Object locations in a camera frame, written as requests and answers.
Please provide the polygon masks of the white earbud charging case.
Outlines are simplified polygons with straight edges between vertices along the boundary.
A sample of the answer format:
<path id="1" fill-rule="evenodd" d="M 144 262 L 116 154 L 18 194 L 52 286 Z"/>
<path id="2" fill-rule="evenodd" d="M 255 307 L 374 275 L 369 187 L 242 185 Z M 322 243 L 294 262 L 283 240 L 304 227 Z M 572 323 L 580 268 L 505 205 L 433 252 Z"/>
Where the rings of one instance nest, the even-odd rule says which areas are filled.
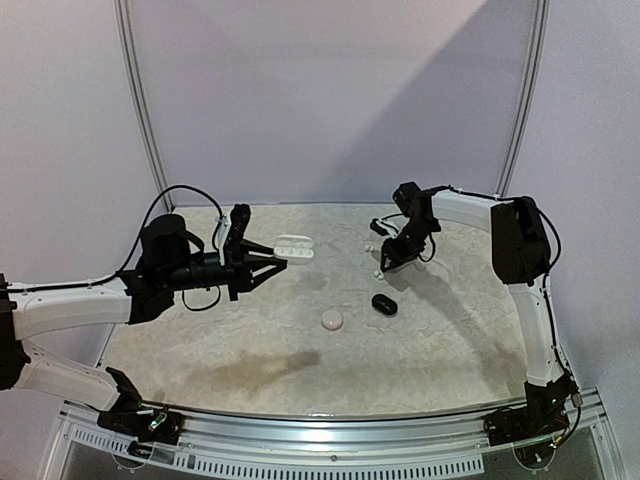
<path id="1" fill-rule="evenodd" d="M 304 235 L 284 234 L 276 238 L 273 255 L 294 265 L 303 265 L 314 259 L 314 241 Z"/>

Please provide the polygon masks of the pink earbud charging case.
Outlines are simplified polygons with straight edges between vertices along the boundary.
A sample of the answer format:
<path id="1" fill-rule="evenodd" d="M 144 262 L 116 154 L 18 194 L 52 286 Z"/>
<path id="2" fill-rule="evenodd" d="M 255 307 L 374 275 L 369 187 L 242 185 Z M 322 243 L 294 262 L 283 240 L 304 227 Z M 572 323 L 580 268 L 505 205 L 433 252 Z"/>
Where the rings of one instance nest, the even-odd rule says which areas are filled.
<path id="1" fill-rule="evenodd" d="M 344 325 L 342 314 L 335 309 L 329 309 L 321 315 L 321 326 L 327 331 L 337 331 Z"/>

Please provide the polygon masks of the black earbud charging case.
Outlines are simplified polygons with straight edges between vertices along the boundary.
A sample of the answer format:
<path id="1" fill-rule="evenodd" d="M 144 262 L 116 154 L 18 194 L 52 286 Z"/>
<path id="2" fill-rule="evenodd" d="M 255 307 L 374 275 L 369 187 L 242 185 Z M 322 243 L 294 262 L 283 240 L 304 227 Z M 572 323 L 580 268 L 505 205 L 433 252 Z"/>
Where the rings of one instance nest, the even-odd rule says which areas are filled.
<path id="1" fill-rule="evenodd" d="M 375 311 L 387 317 L 396 315 L 398 311 L 397 303 L 384 294 L 375 294 L 371 299 L 371 305 Z"/>

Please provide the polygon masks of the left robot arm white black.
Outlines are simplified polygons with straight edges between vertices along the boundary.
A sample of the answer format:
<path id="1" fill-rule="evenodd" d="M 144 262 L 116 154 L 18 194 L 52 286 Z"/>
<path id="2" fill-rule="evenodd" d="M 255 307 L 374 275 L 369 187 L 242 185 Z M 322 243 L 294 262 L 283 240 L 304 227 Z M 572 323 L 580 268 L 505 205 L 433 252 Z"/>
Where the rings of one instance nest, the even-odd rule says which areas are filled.
<path id="1" fill-rule="evenodd" d="M 185 219 L 165 214 L 144 226 L 142 255 L 131 270 L 81 286 L 1 284 L 1 387 L 35 390 L 98 413 L 99 427 L 140 443 L 178 443 L 185 417 L 168 406 L 147 406 L 126 374 L 94 368 L 46 352 L 32 338 L 90 325 L 138 325 L 174 305 L 176 293 L 226 287 L 230 300 L 284 271 L 270 247 L 245 239 L 245 204 L 217 222 L 217 250 L 188 231 Z"/>

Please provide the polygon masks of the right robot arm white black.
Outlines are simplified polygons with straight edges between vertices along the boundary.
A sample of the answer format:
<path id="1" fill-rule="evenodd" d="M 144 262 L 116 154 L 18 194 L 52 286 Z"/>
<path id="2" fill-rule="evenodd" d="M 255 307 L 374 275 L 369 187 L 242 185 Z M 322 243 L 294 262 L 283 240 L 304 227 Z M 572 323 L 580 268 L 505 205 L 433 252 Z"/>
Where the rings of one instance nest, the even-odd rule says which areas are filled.
<path id="1" fill-rule="evenodd" d="M 528 196 L 496 197 L 452 186 L 400 185 L 392 199 L 407 220 L 399 232 L 372 223 L 384 236 L 380 269 L 396 270 L 418 259 L 444 221 L 483 230 L 491 236 L 491 262 L 516 305 L 526 353 L 526 403 L 498 409 L 484 419 L 491 445 L 549 435 L 567 425 L 564 403 L 571 378 L 560 360 L 553 308 L 547 291 L 551 246 L 543 216 Z"/>

